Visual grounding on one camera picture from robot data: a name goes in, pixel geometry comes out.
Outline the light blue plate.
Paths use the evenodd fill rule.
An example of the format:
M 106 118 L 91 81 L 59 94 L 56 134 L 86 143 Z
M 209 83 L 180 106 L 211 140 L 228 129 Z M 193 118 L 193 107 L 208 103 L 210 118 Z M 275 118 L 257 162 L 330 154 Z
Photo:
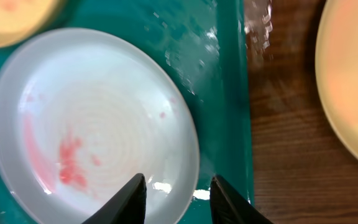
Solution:
M 81 223 L 135 174 L 145 222 L 177 223 L 195 191 L 200 150 L 168 75 L 111 34 L 38 35 L 0 70 L 0 175 L 37 223 Z

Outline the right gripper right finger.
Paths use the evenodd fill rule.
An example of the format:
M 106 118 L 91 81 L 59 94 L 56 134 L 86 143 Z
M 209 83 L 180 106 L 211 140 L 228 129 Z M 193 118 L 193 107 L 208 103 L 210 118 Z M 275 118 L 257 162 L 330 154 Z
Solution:
M 213 224 L 273 224 L 221 175 L 212 178 L 209 202 Z

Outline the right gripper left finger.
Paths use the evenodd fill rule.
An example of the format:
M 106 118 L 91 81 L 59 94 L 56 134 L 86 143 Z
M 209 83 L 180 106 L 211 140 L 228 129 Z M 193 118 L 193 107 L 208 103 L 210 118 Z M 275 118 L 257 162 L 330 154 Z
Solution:
M 145 177 L 138 173 L 83 224 L 144 224 L 146 198 Z

